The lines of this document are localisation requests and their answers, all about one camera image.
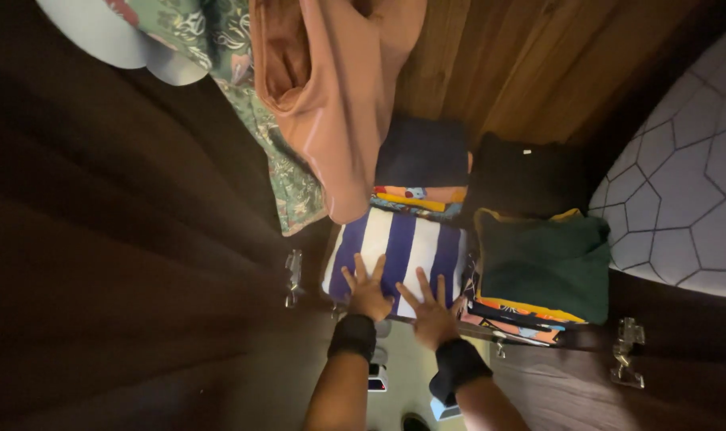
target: black wristband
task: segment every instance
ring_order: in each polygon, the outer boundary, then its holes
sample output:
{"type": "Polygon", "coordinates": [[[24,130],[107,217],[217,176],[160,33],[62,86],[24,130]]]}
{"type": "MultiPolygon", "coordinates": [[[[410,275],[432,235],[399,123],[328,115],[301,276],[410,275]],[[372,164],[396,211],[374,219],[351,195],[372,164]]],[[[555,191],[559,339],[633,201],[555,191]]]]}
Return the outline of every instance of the black wristband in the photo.
{"type": "Polygon", "coordinates": [[[348,314],[339,320],[328,346],[328,357],[340,352],[359,354],[369,363],[376,349],[374,321],[362,314],[348,314]]]}
{"type": "Polygon", "coordinates": [[[483,358],[467,340],[456,338],[441,344],[435,352],[437,374],[429,382],[429,391],[445,406],[455,405],[455,391],[479,377],[492,377],[483,358]]]}

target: green floral cloth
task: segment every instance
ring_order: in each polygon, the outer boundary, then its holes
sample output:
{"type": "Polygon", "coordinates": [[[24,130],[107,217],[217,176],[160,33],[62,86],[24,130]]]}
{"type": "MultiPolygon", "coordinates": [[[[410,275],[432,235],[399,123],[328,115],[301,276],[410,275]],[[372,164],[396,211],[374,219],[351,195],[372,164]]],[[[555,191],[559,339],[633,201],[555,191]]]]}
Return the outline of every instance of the green floral cloth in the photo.
{"type": "Polygon", "coordinates": [[[253,85],[249,0],[105,0],[116,14],[206,69],[269,162],[283,235],[326,216],[320,183],[298,162],[253,85]]]}

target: black shoe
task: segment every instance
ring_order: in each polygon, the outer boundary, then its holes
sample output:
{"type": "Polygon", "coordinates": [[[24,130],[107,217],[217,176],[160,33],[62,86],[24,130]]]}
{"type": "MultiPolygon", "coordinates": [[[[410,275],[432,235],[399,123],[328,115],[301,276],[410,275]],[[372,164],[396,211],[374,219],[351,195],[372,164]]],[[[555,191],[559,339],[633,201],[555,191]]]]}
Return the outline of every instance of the black shoe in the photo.
{"type": "Polygon", "coordinates": [[[429,431],[429,426],[421,416],[415,413],[408,413],[400,421],[403,431],[429,431]]]}

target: purple and white striped towel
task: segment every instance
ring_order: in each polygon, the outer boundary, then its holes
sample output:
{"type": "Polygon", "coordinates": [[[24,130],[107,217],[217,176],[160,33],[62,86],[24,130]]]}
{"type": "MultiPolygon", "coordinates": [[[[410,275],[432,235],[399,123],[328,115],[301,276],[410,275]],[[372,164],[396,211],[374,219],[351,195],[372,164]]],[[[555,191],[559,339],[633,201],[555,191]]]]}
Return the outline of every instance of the purple and white striped towel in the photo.
{"type": "Polygon", "coordinates": [[[417,267],[424,268],[433,295],[437,294],[437,275],[445,276],[445,303],[448,307],[461,293],[466,253],[466,232],[461,229],[398,212],[369,209],[360,219],[341,227],[328,261],[322,287],[336,301],[344,301],[344,296],[350,291],[341,267],[346,266],[352,271],[355,267],[354,254],[358,252],[363,256],[368,275],[379,256],[387,254],[381,290],[384,296],[395,297],[392,314],[415,318],[411,306],[400,299],[395,283],[402,281],[419,301],[423,301],[415,276],[417,267]]]}

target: pink fabric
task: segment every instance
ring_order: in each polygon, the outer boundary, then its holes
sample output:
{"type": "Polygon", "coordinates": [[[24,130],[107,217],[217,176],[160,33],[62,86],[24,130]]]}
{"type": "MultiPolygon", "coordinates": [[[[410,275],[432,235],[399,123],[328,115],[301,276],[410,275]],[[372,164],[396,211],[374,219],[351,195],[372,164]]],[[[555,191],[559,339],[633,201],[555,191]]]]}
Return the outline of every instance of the pink fabric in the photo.
{"type": "Polygon", "coordinates": [[[318,177],[331,219],[360,218],[426,0],[370,2],[368,16],[349,0],[251,0],[250,7],[259,99],[318,177]]]}

